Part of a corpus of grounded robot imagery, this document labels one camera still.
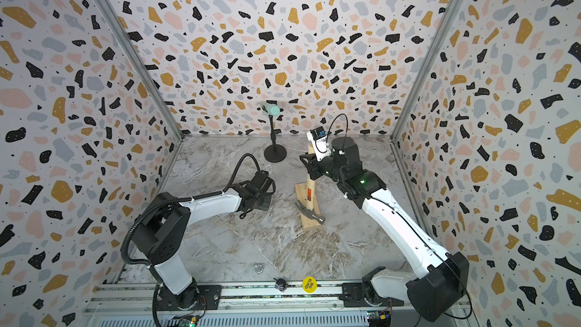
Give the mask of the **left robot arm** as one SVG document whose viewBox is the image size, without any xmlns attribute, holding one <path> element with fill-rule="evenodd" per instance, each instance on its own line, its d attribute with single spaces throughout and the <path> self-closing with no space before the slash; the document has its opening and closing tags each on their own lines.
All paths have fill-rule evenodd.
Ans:
<svg viewBox="0 0 581 327">
<path fill-rule="evenodd" d="M 201 298 L 198 283 L 181 257 L 186 229 L 197 222 L 224 213 L 238 213 L 244 219 L 253 210 L 268 210 L 276 190 L 265 170 L 249 181 L 193 197 L 158 195 L 137 217 L 120 248 L 126 264 L 144 265 L 160 284 L 163 301 L 180 310 L 196 306 Z"/>
</svg>

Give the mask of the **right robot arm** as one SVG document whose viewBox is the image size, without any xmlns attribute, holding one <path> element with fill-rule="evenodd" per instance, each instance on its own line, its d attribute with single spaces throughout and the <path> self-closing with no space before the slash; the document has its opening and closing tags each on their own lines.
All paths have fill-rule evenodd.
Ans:
<svg viewBox="0 0 581 327">
<path fill-rule="evenodd" d="M 387 233 L 412 268 L 393 272 L 379 266 L 367 273 L 354 291 L 343 291 L 345 304 L 364 302 L 381 307 L 389 300 L 411 304 L 420 318 L 435 322 L 468 293 L 469 261 L 451 254 L 431 238 L 399 205 L 387 184 L 367 170 L 355 141 L 347 136 L 330 140 L 318 128 L 307 132 L 312 153 L 302 154 L 310 180 L 328 177 L 343 196 L 364 211 Z"/>
</svg>

